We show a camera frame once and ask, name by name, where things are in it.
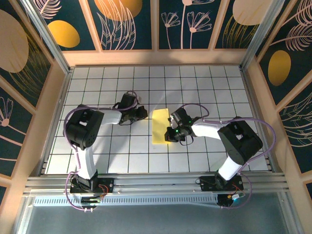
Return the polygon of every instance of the yellow sponge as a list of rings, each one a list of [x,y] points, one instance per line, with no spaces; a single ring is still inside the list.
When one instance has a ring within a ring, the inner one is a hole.
[[[152,114],[152,143],[153,144],[170,144],[165,141],[165,133],[169,127],[169,110],[154,110]]]

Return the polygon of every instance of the white grid surface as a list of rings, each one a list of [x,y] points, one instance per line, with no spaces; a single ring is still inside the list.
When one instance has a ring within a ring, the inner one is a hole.
[[[152,112],[172,113],[184,103],[200,103],[211,120],[253,117],[237,66],[150,66],[75,68],[60,116],[46,174],[67,174],[75,169],[71,148],[62,135],[67,113],[79,104],[110,107],[125,91],[134,90],[149,112],[131,126],[105,125],[93,145],[100,174],[216,171],[225,161],[220,140],[195,137],[188,146],[152,144]],[[199,106],[185,107],[191,117],[204,115]],[[257,132],[254,122],[250,126]],[[268,160],[259,158],[244,171],[266,171]]]

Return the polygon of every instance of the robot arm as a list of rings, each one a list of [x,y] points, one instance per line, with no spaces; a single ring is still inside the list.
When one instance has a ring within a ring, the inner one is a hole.
[[[131,123],[147,117],[144,106],[127,109],[134,104],[136,97],[125,93],[115,110],[78,110],[66,124],[66,134],[71,144],[78,148],[80,170],[75,175],[75,184],[91,192],[98,187],[98,172],[94,164],[92,145],[98,131],[105,124]]]
[[[166,141],[185,141],[186,136],[211,137],[222,141],[228,157],[215,174],[218,189],[224,188],[263,146],[261,139],[245,121],[206,123],[200,117],[192,119],[183,108],[173,112],[168,120],[171,127],[167,128]]]

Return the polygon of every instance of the yellow circle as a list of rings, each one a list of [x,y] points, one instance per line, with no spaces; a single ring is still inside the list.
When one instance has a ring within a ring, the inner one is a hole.
[[[94,2],[104,16],[116,21],[127,19],[126,16],[123,18],[121,17],[123,15],[123,11],[119,2],[121,2],[124,8],[129,9],[133,18],[140,13],[143,4],[142,0],[95,0]]]
[[[262,22],[272,0],[235,0],[233,17],[242,25],[257,25]]]
[[[10,14],[0,10],[0,67],[8,72],[20,72],[28,60],[27,34]]]
[[[291,70],[291,57],[283,50],[276,51],[269,62],[269,81],[274,86],[281,85],[287,78]]]
[[[69,23],[56,20],[48,24],[55,41],[58,45],[72,48],[79,44],[80,37],[77,30]]]

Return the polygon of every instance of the aluminum frame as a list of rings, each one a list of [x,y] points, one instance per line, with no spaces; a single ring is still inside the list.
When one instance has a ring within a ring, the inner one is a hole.
[[[100,178],[114,178],[114,191],[111,195],[189,195],[189,194],[226,194],[223,192],[202,192],[195,181],[200,176],[214,176],[208,173],[164,173],[164,174],[107,174]],[[283,173],[245,172],[253,184],[253,193],[288,192],[289,188]],[[46,175],[30,177],[23,196],[63,196],[66,175]],[[248,181],[242,177],[245,191],[249,191]]]
[[[262,41],[265,39],[267,33],[269,32],[271,26],[275,21],[275,16],[278,15],[279,10],[282,8],[285,0],[273,0],[262,23],[257,28],[256,33],[250,42],[246,54],[240,63],[242,71],[246,71],[250,62],[254,58],[258,48],[260,47]]]

